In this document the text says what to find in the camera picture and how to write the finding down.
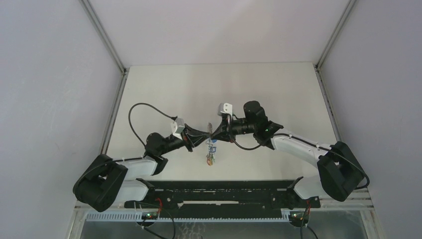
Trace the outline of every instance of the white backdrop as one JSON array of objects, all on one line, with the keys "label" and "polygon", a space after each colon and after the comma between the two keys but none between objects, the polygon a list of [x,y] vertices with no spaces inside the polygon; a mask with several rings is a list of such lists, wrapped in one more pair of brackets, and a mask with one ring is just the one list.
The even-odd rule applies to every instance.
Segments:
[{"label": "white backdrop", "polygon": [[[335,143],[312,63],[136,66],[129,71],[107,154],[128,158],[144,153],[127,119],[135,103],[150,103],[167,114],[178,115],[193,128],[206,131],[208,122],[214,129],[221,122],[216,114],[219,103],[233,104],[237,116],[244,117],[243,104],[250,100],[261,103],[269,120],[309,139]],[[132,112],[132,124],[144,141],[152,132],[170,135],[170,122],[145,106],[137,106]],[[238,136],[237,141],[247,147],[257,145],[252,135]],[[192,153],[181,148],[164,155],[169,163],[152,178],[271,180],[317,174],[307,163],[283,152],[263,147],[244,151],[220,141],[216,146],[214,166],[206,163],[205,144]]]},{"label": "white backdrop", "polygon": [[348,0],[91,0],[126,67],[317,63]]}]

